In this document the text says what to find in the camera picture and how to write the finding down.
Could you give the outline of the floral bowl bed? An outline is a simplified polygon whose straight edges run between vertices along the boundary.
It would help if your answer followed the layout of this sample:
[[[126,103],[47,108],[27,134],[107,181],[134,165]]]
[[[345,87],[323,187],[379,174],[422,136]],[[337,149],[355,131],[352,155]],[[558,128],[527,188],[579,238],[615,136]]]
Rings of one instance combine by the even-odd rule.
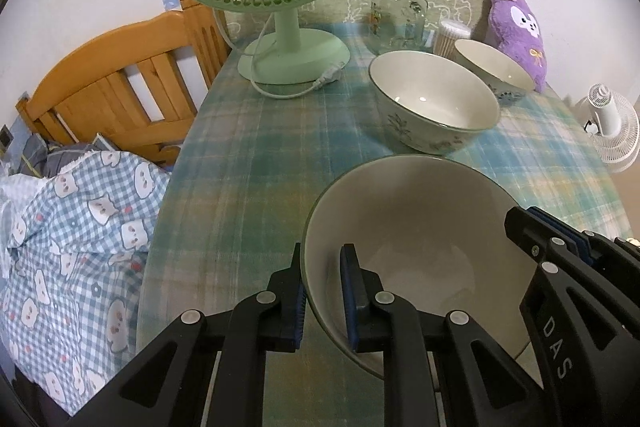
[[[504,231],[516,202],[468,166],[426,155],[378,158],[339,176],[314,203],[302,245],[303,280],[320,327],[346,358],[380,377],[378,353],[349,346],[340,250],[352,244],[360,265],[386,291],[420,311],[470,314],[509,355],[532,353],[520,303],[535,263]]]

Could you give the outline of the floral bowl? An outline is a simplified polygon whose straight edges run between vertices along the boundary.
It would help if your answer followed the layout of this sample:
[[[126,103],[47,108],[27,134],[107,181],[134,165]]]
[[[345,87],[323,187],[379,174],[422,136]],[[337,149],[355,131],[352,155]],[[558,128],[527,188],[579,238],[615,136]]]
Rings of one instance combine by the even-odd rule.
[[[402,144],[444,156],[495,128],[498,100],[463,66],[419,51],[392,51],[369,65],[382,123]]]

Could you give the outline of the blue checkered bear blanket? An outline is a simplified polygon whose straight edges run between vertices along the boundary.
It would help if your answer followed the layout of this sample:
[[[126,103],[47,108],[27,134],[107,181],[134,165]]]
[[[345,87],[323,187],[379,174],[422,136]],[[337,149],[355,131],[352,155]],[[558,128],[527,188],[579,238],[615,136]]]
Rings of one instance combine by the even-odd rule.
[[[169,173],[89,152],[51,178],[1,180],[1,341],[77,413],[136,354],[146,258]]]

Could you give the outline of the white floor fan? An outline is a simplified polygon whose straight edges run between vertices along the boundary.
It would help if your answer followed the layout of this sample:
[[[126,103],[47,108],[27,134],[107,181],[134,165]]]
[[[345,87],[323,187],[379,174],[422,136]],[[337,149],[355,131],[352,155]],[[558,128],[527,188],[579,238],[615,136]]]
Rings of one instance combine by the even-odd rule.
[[[634,106],[603,83],[590,87],[584,130],[612,173],[627,170],[639,155],[639,117]]]

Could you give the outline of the plaid green tablecloth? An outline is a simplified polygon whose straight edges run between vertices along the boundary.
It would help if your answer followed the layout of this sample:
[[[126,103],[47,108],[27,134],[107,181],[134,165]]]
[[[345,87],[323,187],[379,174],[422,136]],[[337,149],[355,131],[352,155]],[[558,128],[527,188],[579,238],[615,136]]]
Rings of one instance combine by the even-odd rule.
[[[137,344],[187,309],[232,309],[286,268],[321,192],[363,162],[405,152],[382,123],[360,25],[332,31],[352,57],[313,94],[256,93],[230,56],[181,147],[144,270]],[[570,110],[552,92],[510,108],[494,130],[454,153],[525,206],[578,230],[634,235],[620,195]]]

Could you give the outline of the blue patterned bowl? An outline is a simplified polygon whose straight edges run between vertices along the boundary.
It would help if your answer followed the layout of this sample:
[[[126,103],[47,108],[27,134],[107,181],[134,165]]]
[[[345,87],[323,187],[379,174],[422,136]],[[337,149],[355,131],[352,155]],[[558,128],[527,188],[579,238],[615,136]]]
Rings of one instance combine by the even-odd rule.
[[[512,106],[535,89],[534,80],[522,66],[486,43],[458,39],[452,56],[487,84],[500,106]]]

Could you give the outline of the grey striped pillow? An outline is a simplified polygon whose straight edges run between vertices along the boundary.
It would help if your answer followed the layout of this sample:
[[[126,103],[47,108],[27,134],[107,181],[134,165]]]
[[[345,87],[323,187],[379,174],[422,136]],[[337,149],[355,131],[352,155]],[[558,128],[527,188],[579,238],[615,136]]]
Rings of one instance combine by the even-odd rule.
[[[63,167],[85,153],[104,152],[104,150],[113,152],[117,147],[99,133],[90,143],[78,142],[70,145],[48,141],[35,133],[18,151],[17,158],[12,161],[11,172],[36,178],[53,178]]]

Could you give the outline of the purple plush bunny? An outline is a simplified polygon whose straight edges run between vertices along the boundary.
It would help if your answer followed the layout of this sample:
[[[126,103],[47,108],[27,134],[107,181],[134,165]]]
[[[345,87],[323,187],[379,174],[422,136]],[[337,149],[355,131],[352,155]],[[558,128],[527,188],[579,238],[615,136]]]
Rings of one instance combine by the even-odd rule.
[[[544,92],[547,53],[539,24],[525,0],[490,0],[485,42],[517,62]]]

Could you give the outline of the cotton swab container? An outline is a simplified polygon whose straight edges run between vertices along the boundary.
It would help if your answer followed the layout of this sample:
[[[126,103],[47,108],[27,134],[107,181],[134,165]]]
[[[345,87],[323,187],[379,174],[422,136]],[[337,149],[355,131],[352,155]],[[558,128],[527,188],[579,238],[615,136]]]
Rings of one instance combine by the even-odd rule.
[[[468,40],[472,36],[472,29],[457,20],[440,20],[436,31],[433,53],[438,56],[451,58],[454,55],[454,44],[457,40]]]

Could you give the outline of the glass jar with black lid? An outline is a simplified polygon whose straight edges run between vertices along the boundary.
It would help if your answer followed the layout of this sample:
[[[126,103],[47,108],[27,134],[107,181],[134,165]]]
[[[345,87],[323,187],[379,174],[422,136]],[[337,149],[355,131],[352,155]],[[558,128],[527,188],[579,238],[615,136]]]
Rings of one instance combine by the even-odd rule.
[[[424,48],[426,0],[371,0],[369,46],[375,54]]]

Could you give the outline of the wall socket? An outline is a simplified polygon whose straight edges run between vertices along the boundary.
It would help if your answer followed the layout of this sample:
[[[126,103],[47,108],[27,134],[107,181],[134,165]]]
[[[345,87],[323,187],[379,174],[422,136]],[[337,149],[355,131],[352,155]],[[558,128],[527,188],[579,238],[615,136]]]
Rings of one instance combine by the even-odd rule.
[[[0,130],[0,150],[1,153],[6,153],[9,146],[13,141],[13,135],[10,129],[6,126],[3,126]]]

